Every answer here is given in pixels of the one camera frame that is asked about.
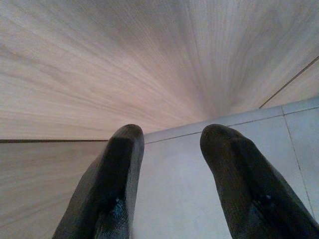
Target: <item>tile floor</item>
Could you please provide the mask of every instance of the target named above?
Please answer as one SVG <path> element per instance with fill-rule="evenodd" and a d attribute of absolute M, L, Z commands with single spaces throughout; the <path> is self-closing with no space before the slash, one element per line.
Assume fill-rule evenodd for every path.
<path fill-rule="evenodd" d="M 211 123 L 252 139 L 319 221 L 319 98 L 313 98 L 145 135 L 133 238 L 231 239 L 199 148 Z"/>

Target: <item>wood grain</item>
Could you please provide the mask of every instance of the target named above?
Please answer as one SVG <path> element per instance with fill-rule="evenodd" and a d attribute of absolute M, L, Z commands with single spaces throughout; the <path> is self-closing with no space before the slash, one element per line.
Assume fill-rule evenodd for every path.
<path fill-rule="evenodd" d="M 319 60 L 276 94 L 265 108 L 279 106 L 319 95 Z"/>
<path fill-rule="evenodd" d="M 105 142 L 0 144 L 0 238 L 51 238 Z"/>
<path fill-rule="evenodd" d="M 1 1 L 0 138 L 108 139 L 127 123 L 149 133 L 257 109 L 319 56 L 318 12 L 317 0 Z"/>

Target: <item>light wood wall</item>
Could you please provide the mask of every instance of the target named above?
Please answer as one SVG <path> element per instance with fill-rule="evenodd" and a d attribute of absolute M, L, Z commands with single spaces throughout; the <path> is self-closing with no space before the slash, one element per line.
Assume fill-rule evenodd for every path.
<path fill-rule="evenodd" d="M 0 143 L 0 238 L 52 238 L 105 142 Z"/>
<path fill-rule="evenodd" d="M 317 63 L 280 90 L 319 56 L 318 0 L 0 4 L 0 139 L 108 139 L 319 93 Z"/>

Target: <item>floor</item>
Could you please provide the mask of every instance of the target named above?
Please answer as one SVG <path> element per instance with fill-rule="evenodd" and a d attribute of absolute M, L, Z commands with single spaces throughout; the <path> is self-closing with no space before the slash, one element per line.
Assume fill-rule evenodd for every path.
<path fill-rule="evenodd" d="M 147 134 L 134 238 L 221 238 L 230 233 L 199 148 L 208 124 L 252 139 L 319 221 L 319 98 Z"/>
<path fill-rule="evenodd" d="M 251 138 L 319 221 L 319 97 L 145 135 L 134 239 L 231 239 L 199 148 L 202 129 Z M 0 238 L 51 238 L 104 142 L 0 144 Z"/>

